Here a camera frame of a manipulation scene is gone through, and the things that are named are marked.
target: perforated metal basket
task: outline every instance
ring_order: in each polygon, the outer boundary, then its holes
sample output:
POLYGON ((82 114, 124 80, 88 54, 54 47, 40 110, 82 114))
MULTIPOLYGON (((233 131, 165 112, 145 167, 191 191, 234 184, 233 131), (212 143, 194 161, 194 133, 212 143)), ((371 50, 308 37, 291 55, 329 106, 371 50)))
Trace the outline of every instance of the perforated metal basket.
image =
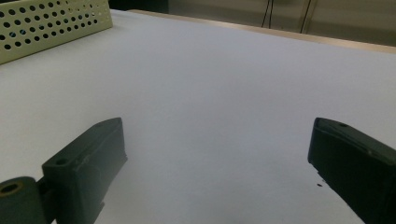
POLYGON ((107 0, 0 4, 0 64, 112 26, 107 0))

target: hole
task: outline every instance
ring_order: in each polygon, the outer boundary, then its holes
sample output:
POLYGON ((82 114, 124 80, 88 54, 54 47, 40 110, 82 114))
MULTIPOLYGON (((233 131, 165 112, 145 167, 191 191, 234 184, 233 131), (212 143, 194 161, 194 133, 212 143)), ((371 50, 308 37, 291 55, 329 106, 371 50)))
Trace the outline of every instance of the hole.
POLYGON ((55 162, 57 165, 65 165, 67 164, 67 159, 60 159, 55 162))
POLYGON ((3 187, 2 189, 1 189, 1 192, 2 193, 10 193, 10 192, 12 192, 12 191, 14 191, 15 189, 17 189, 18 188, 18 185, 17 184, 11 184, 11 185, 8 185, 8 186, 5 186, 5 187, 3 187))

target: white tabletop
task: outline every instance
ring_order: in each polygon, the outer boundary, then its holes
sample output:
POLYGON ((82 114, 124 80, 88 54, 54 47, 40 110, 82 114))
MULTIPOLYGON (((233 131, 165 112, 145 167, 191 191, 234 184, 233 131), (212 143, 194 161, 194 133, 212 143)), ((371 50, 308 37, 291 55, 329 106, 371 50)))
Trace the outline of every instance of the white tabletop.
POLYGON ((0 65, 0 180, 122 117, 96 224, 361 223, 307 162, 316 117, 396 147, 396 54, 112 11, 114 27, 0 65))

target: table surface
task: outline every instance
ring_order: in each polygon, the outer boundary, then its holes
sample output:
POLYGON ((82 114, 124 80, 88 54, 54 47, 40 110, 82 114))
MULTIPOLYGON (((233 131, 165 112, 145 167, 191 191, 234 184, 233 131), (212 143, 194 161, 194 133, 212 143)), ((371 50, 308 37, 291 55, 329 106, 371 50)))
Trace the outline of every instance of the table surface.
POLYGON ((122 117, 97 224, 361 223, 307 162, 316 117, 396 147, 396 55, 112 10, 114 27, 0 65, 0 180, 122 117))

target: dark object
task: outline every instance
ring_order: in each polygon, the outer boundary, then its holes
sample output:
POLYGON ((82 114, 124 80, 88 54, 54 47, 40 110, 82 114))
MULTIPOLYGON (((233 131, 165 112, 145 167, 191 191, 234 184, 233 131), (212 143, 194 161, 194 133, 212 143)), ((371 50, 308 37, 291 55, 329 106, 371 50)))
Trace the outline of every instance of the dark object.
POLYGON ((127 161, 121 119, 97 123, 46 161, 44 177, 0 184, 2 224, 92 224, 127 161))
POLYGON ((139 9, 144 11, 153 11, 168 13, 168 0, 110 0, 110 8, 118 10, 139 9))
POLYGON ((394 149, 344 123, 316 119, 308 161, 365 223, 396 223, 394 149))

